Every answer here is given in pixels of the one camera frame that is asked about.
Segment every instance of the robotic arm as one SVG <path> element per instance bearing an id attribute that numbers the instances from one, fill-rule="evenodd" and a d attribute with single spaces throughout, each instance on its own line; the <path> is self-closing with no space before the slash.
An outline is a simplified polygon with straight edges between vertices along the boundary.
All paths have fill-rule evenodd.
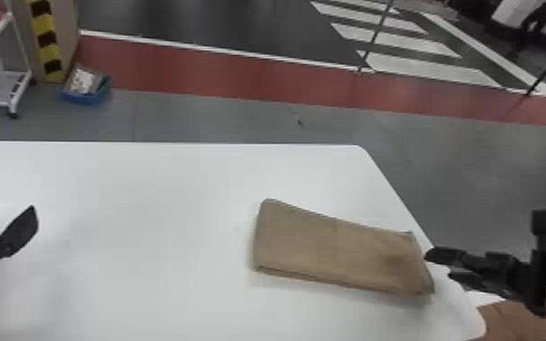
<path id="1" fill-rule="evenodd" d="M 37 230 L 36 210 L 34 206 L 30 206 L 0 234 L 0 259 L 17 253 L 32 239 Z"/>
<path id="2" fill-rule="evenodd" d="M 425 260 L 452 267 L 449 278 L 465 287 L 522 302 L 533 314 L 546 318 L 546 210 L 531 213 L 531 233 L 537 248 L 529 263 L 505 253 L 479 257 L 455 248 L 432 248 Z"/>

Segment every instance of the white stripe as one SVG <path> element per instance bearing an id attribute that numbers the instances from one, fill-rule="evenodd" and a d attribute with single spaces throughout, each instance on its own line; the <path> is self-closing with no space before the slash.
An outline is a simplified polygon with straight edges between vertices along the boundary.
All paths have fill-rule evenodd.
<path id="1" fill-rule="evenodd" d="M 340 63 L 310 61 L 310 60 L 307 60 L 307 59 L 297 59 L 297 58 L 283 57 L 283 56 L 273 55 L 273 54 L 258 54 L 258 53 L 253 53 L 253 52 L 231 50 L 231 49 L 225 49 L 225 48 L 220 48 L 220 47 L 211 47 L 211 46 L 197 45 L 197 44 L 169 42 L 169 41 L 166 41 L 166 40 L 142 38 L 142 37 L 138 37 L 138 36 L 124 35 L 124 34 L 111 34 L 111 33 L 107 33 L 107 32 L 81 30 L 81 35 L 93 36 L 93 37 L 98 37 L 98 38 L 106 38 L 106 39 L 112 39 L 112 40 L 122 40 L 122 41 L 126 41 L 126 42 L 131 42 L 131 43 L 138 43 L 138 44 L 150 44 L 150 45 L 158 45 L 158 46 L 176 47 L 176 48 L 185 49 L 185 50 L 204 51 L 204 52 L 211 52 L 211 53 L 215 53 L 215 54 L 230 54 L 230 55 L 238 55 L 238 56 L 241 56 L 241 57 L 267 59 L 267 60 L 271 60 L 271 61 L 279 61 L 279 62 L 286 62 L 286 63 L 298 63 L 298 64 L 303 64 L 303 65 L 321 66 L 321 67 L 327 67 L 327 68 L 331 68 L 331 69 L 341 69 L 341 70 L 351 70 L 351 71 L 356 69 L 356 66 L 354 66 L 354 65 L 345 65 L 345 64 L 340 64 Z"/>
<path id="2" fill-rule="evenodd" d="M 379 24 L 381 20 L 381 15 L 371 15 L 370 13 L 354 11 L 352 9 L 346 9 L 343 7 L 337 7 L 332 5 L 320 4 L 312 2 L 313 6 L 319 11 L 319 13 L 324 15 L 333 15 L 345 19 L 356 20 L 369 24 Z M 426 34 L 423 28 L 417 26 L 413 22 L 409 22 L 402 19 L 395 19 L 387 17 L 383 21 L 383 25 L 393 28 L 398 28 L 401 30 L 415 31 L 420 34 Z"/>
<path id="3" fill-rule="evenodd" d="M 346 39 L 357 40 L 361 42 L 368 42 L 373 39 L 375 31 L 366 30 L 361 27 L 349 26 L 346 24 L 334 24 L 332 26 Z M 386 32 L 379 32 L 379 35 L 375 40 L 376 44 L 388 45 L 394 47 L 400 47 L 407 50 L 416 50 L 420 52 L 426 52 L 429 54 L 443 54 L 454 58 L 461 58 L 462 56 L 456 54 L 453 50 L 448 48 L 444 44 L 433 42 L 426 39 L 412 38 L 408 36 L 389 34 Z"/>
<path id="4" fill-rule="evenodd" d="M 364 51 L 358 51 L 358 53 L 362 56 L 364 55 Z M 416 59 L 374 53 L 368 55 L 366 62 L 373 70 L 385 73 L 398 73 L 441 81 L 501 87 L 496 81 L 483 72 L 462 66 L 419 61 Z"/>
<path id="5" fill-rule="evenodd" d="M 371 8 L 375 9 L 377 11 L 384 12 L 386 6 L 380 3 L 374 3 L 372 1 L 366 1 L 366 0 L 330 0 L 334 3 L 341 3 L 341 4 L 350 4 L 350 5 L 356 5 L 364 8 Z M 389 13 L 393 13 L 395 15 L 399 15 L 400 12 L 396 11 L 393 7 L 389 9 Z"/>
<path id="6" fill-rule="evenodd" d="M 470 45 L 472 48 L 480 52 L 481 54 L 484 54 L 487 58 L 492 60 L 494 63 L 500 65 L 503 69 L 505 69 L 507 72 L 513 74 L 516 78 L 522 80 L 528 85 L 531 85 L 535 82 L 535 77 L 533 77 L 531 74 L 523 70 L 521 67 L 517 66 L 516 64 L 510 62 L 506 58 L 502 57 L 498 53 L 496 53 L 494 50 L 490 49 L 489 47 L 485 46 L 481 42 L 477 41 L 476 39 L 472 38 L 470 35 L 464 33 L 459 28 L 455 27 L 454 25 L 450 24 L 443 18 L 441 18 L 438 15 L 430 15 L 427 13 L 421 13 L 421 15 L 425 16 L 426 18 L 430 19 L 435 24 L 438 24 L 440 27 L 442 27 L 444 30 L 449 32 L 450 34 L 456 36 L 457 38 L 461 39 L 464 43 Z M 542 82 L 540 85 L 538 85 L 537 90 L 542 93 L 546 94 L 546 83 Z"/>

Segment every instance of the yellow and black striped pole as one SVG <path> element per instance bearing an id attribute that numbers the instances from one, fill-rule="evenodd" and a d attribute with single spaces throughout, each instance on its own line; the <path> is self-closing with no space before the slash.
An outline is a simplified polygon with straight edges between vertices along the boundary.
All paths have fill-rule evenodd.
<path id="1" fill-rule="evenodd" d="M 63 81 L 62 58 L 57 44 L 55 21 L 48 0 L 26 0 L 30 7 L 32 31 L 36 37 L 38 59 L 47 82 Z"/>

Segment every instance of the beige cloth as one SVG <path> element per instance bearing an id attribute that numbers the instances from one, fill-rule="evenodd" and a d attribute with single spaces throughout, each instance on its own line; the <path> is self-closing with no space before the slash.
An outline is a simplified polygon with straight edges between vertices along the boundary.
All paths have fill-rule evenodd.
<path id="1" fill-rule="evenodd" d="M 369 228 L 267 199 L 254 260 L 267 273 L 400 295 L 434 292 L 412 232 Z"/>

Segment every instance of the crosswalk marking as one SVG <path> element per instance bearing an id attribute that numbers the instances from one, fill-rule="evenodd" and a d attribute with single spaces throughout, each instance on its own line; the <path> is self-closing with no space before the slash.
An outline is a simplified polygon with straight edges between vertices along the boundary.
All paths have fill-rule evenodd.
<path id="1" fill-rule="evenodd" d="M 335 24 L 332 26 L 346 39 L 357 40 L 361 42 L 370 42 L 375 34 L 372 30 L 366 30 L 365 28 L 354 27 L 346 24 Z M 400 47 L 407 50 L 416 50 L 429 54 L 443 54 L 454 58 L 461 58 L 459 54 L 456 54 L 453 50 L 446 45 L 433 42 L 431 40 L 412 38 L 408 36 L 402 36 L 398 34 L 389 34 L 386 32 L 379 32 L 379 35 L 375 40 L 376 44 Z"/>
<path id="2" fill-rule="evenodd" d="M 334 3 L 341 3 L 341 4 L 349 4 L 349 5 L 356 5 L 364 8 L 370 8 L 375 9 L 377 11 L 383 12 L 385 10 L 385 5 L 380 3 L 375 3 L 372 1 L 366 1 L 366 0 L 330 0 Z M 396 11 L 394 8 L 389 9 L 390 13 L 393 13 L 395 15 L 399 15 L 400 12 Z"/>
<path id="3" fill-rule="evenodd" d="M 370 13 L 354 11 L 352 9 L 320 4 L 316 2 L 312 2 L 311 4 L 319 11 L 319 13 L 323 15 L 332 15 L 369 24 L 379 24 L 379 20 L 381 20 L 381 15 L 372 15 Z M 415 23 L 403 19 L 387 17 L 383 25 L 401 30 L 414 31 L 420 34 L 426 34 L 426 31 L 423 28 L 419 27 Z"/>
<path id="4" fill-rule="evenodd" d="M 362 56 L 364 55 L 364 51 L 358 51 L 358 53 Z M 501 87 L 482 71 L 462 66 L 375 53 L 370 53 L 366 58 L 366 62 L 373 70 L 385 73 L 398 73 L 440 81 Z"/>

